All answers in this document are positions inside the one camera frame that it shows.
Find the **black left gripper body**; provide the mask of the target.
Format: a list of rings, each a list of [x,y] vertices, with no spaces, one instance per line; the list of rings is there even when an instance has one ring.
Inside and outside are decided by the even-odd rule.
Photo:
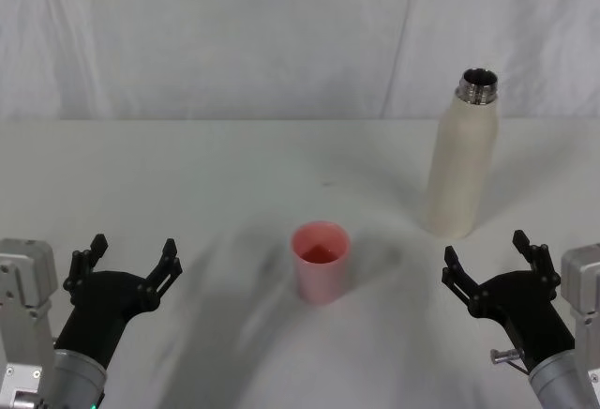
[[[87,356],[104,369],[129,321],[158,308],[155,286],[126,272],[92,272],[66,279],[63,287],[73,309],[54,348]]]

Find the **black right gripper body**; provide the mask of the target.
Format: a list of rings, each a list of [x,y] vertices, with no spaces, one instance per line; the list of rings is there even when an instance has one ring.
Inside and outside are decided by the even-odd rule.
[[[556,272],[513,271],[473,287],[470,314],[502,326],[527,371],[572,350],[575,340],[552,305],[561,278]]]

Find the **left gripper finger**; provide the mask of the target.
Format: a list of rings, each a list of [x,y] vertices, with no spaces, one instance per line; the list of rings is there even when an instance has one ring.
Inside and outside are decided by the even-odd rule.
[[[74,250],[68,275],[63,282],[65,290],[75,290],[92,274],[98,261],[108,249],[108,241],[104,234],[97,234],[88,249]]]
[[[182,266],[177,257],[175,240],[168,238],[163,246],[157,265],[140,284],[142,307],[144,309],[157,309],[161,298],[182,272]]]

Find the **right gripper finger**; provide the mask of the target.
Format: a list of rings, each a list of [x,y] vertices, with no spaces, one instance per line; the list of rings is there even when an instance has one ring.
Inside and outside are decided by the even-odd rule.
[[[554,269],[547,244],[534,245],[522,230],[515,230],[513,245],[540,281],[551,288],[560,285],[561,278]]]
[[[486,316],[488,289],[465,272],[452,246],[445,248],[444,262],[442,283],[467,307],[471,316]]]

